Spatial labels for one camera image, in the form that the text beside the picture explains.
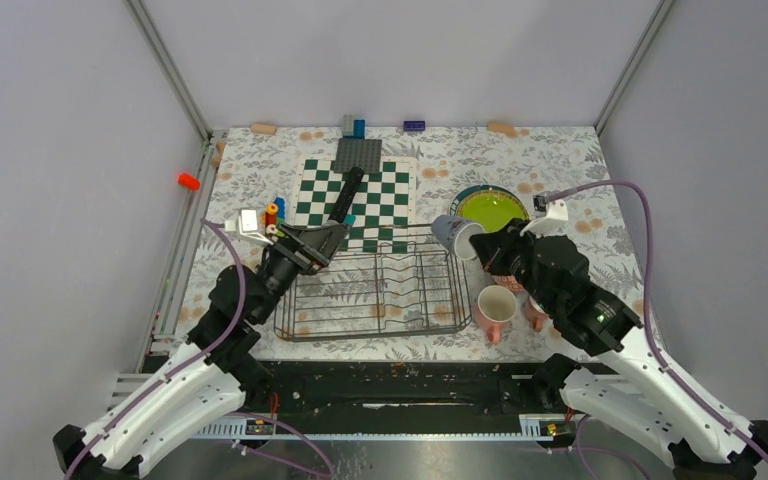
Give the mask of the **blue white patterned bowl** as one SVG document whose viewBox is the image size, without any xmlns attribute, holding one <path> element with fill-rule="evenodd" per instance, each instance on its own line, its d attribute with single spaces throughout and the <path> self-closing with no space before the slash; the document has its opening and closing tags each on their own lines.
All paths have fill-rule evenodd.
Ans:
<svg viewBox="0 0 768 480">
<path fill-rule="evenodd" d="M 525 288 L 512 275 L 493 275 L 492 279 L 496 285 L 502 286 L 515 294 L 525 292 Z"/>
</svg>

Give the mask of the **lime green plate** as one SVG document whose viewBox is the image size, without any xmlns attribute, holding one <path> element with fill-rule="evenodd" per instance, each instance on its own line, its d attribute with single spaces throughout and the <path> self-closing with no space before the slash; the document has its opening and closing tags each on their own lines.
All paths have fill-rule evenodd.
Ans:
<svg viewBox="0 0 768 480">
<path fill-rule="evenodd" d="M 511 220 L 529 219 L 520 200 L 499 191 L 471 194 L 458 206 L 456 215 L 480 224 L 488 233 L 503 229 Z"/>
</svg>

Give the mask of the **grey blue mug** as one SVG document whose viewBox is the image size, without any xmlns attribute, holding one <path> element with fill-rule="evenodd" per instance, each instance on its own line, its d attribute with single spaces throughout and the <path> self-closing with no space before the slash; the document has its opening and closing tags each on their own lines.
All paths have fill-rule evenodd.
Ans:
<svg viewBox="0 0 768 480">
<path fill-rule="evenodd" d="M 485 228 L 475 221 L 451 215 L 438 216 L 431 224 L 431 231 L 444 249 L 464 261 L 478 257 L 470 239 L 486 232 Z"/>
</svg>

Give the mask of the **large pink mug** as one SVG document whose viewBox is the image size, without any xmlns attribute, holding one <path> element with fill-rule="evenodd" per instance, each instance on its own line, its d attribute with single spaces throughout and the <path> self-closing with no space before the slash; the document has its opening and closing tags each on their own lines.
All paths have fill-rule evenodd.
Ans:
<svg viewBox="0 0 768 480">
<path fill-rule="evenodd" d="M 473 307 L 473 319 L 491 344 L 501 341 L 502 332 L 518 312 L 515 294 L 500 285 L 482 289 Z"/>
</svg>

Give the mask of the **white plate green red rim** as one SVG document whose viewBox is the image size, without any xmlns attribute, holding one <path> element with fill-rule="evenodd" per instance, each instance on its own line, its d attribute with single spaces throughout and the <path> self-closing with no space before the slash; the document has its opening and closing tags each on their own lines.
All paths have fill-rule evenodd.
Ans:
<svg viewBox="0 0 768 480">
<path fill-rule="evenodd" d="M 450 205 L 449 214 L 474 221 L 487 232 L 502 229 L 512 219 L 530 219 L 516 195 L 503 187 L 488 184 L 474 185 L 459 192 Z"/>
</svg>

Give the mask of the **small pink mug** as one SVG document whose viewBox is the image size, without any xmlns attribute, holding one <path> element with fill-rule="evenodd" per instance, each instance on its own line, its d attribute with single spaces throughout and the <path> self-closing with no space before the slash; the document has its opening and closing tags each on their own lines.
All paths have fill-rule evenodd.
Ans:
<svg viewBox="0 0 768 480">
<path fill-rule="evenodd" d="M 529 296 L 524 303 L 524 317 L 536 333 L 541 333 L 550 322 L 550 316 Z"/>
</svg>

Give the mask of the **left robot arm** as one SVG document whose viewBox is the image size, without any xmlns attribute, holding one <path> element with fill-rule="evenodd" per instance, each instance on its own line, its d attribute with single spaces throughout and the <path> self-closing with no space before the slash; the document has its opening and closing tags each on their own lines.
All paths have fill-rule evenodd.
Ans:
<svg viewBox="0 0 768 480">
<path fill-rule="evenodd" d="M 234 262 L 217 277 L 210 306 L 166 362 L 124 401 L 85 427 L 53 437 L 67 479 L 142 479 L 181 443 L 214 420 L 275 402 L 271 373 L 251 354 L 256 326 L 274 312 L 300 275 L 329 265 L 348 234 L 281 224 L 257 269 Z"/>
</svg>

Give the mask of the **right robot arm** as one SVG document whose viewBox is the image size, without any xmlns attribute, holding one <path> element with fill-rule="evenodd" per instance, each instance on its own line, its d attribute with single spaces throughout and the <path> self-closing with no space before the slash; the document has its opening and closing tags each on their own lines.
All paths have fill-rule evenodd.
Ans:
<svg viewBox="0 0 768 480">
<path fill-rule="evenodd" d="M 594 284 L 589 261 L 566 236 L 512 228 L 469 240 L 485 271 L 512 276 L 545 311 L 563 339 L 639 391 L 601 383 L 561 354 L 535 375 L 535 402 L 590 415 L 657 456 L 677 479 L 752 479 L 768 462 L 768 421 L 750 421 L 671 363 L 651 328 L 622 299 Z"/>
</svg>

